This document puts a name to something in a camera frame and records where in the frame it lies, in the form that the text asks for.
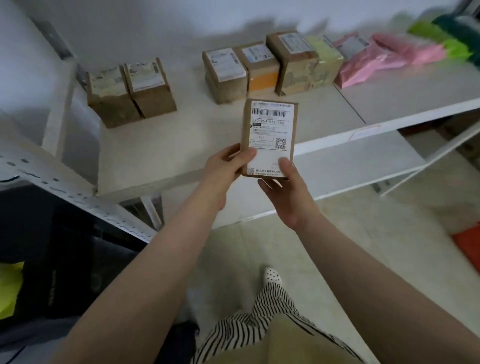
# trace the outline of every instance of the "black and white striped pants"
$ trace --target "black and white striped pants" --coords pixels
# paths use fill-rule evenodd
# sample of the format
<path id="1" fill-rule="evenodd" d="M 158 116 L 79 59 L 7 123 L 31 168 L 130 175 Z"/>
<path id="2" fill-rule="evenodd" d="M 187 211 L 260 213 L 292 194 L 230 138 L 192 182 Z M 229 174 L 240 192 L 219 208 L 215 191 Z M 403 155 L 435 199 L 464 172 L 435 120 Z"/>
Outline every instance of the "black and white striped pants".
<path id="1" fill-rule="evenodd" d="M 317 329 L 310 320 L 301 316 L 283 287 L 269 282 L 255 299 L 251 314 L 237 313 L 219 321 L 205 343 L 195 353 L 192 364 L 203 363 L 225 350 L 259 342 L 267 332 L 270 321 L 277 314 L 285 314 L 308 334 L 324 336 L 363 362 L 342 340 Z"/>

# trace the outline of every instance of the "sticker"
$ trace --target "sticker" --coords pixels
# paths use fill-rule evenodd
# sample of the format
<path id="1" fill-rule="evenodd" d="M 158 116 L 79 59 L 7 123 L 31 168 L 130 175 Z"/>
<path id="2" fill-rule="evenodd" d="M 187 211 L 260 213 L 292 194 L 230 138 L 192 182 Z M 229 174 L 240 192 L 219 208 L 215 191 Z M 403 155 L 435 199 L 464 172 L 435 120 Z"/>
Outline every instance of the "sticker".
<path id="1" fill-rule="evenodd" d="M 105 97 L 125 95 L 127 93 L 118 66 L 96 74 L 89 73 L 88 76 L 90 77 L 90 85 L 94 95 Z"/>
<path id="2" fill-rule="evenodd" d="M 284 177 L 278 159 L 290 158 L 295 105 L 252 101 L 249 146 L 257 155 L 248 163 L 247 173 Z"/>
<path id="3" fill-rule="evenodd" d="M 379 131 L 380 125 L 369 126 L 368 128 L 360 129 L 354 132 L 348 141 L 353 142 L 357 139 L 366 138 L 367 136 L 378 134 Z"/>
<path id="4" fill-rule="evenodd" d="M 207 57 L 213 66 L 219 82 L 242 78 L 247 75 L 232 48 L 212 50 Z"/>
<path id="5" fill-rule="evenodd" d="M 290 54 L 313 51 L 312 46 L 298 33 L 286 33 L 278 36 Z"/>
<path id="6" fill-rule="evenodd" d="M 273 58 L 272 52 L 270 52 L 265 44 L 257 44 L 256 46 L 243 48 L 242 52 L 250 63 L 266 61 Z"/>
<path id="7" fill-rule="evenodd" d="M 359 35 L 353 35 L 338 45 L 337 49 L 342 53 L 345 61 L 349 61 L 353 56 L 367 48 L 369 45 L 370 43 Z"/>
<path id="8" fill-rule="evenodd" d="M 134 91 L 142 91 L 165 84 L 162 72 L 160 72 L 156 61 L 127 64 L 127 70 L 130 74 Z"/>

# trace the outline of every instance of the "person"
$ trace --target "person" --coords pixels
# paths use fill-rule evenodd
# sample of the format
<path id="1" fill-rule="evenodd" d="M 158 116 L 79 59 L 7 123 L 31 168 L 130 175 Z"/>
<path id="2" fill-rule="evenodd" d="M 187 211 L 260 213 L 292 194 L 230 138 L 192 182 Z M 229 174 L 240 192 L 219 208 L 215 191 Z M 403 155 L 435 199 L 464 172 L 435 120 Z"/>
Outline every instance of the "person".
<path id="1" fill-rule="evenodd" d="M 193 194 L 88 308 L 53 364 L 155 360 L 227 190 L 255 154 L 234 145 L 208 159 Z M 287 158 L 278 164 L 287 180 L 260 179 L 260 188 L 381 363 L 480 363 L 477 336 L 335 228 L 295 166 Z M 194 363 L 361 362 L 299 314 L 275 270 L 265 271 L 264 283 L 252 313 L 220 321 Z"/>

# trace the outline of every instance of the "foot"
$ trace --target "foot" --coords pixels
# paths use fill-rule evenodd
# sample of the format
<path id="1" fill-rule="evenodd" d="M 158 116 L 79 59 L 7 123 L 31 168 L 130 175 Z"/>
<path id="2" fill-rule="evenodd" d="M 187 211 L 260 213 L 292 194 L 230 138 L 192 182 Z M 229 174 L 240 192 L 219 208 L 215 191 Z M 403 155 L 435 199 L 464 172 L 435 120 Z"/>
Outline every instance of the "foot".
<path id="1" fill-rule="evenodd" d="M 280 278 L 280 275 L 278 272 L 270 267 L 265 268 L 264 271 L 264 287 L 267 285 L 267 283 L 276 283 L 279 284 L 280 286 L 283 285 L 283 281 Z"/>

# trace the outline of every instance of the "shelf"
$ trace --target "shelf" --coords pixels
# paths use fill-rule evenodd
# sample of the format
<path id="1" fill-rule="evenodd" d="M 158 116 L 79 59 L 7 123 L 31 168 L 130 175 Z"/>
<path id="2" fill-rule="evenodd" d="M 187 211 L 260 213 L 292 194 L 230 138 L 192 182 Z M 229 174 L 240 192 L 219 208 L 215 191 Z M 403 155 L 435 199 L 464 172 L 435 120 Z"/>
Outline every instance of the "shelf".
<path id="1" fill-rule="evenodd" d="M 217 105 L 200 63 L 176 67 L 165 68 L 178 111 L 102 131 L 99 196 L 120 202 L 197 181 L 211 154 L 240 141 L 244 100 Z M 296 155 L 344 143 L 365 126 L 332 85 L 265 98 L 300 103 Z"/>
<path id="2" fill-rule="evenodd" d="M 339 194 L 420 169 L 425 160 L 397 132 L 332 146 L 294 158 L 315 199 Z M 168 221 L 197 183 L 162 192 L 164 217 Z M 273 212 L 273 206 L 257 185 L 256 178 L 240 177 L 227 194 L 214 228 Z"/>
<path id="3" fill-rule="evenodd" d="M 480 71 L 446 60 L 378 71 L 340 92 L 368 125 L 386 132 L 480 108 Z"/>

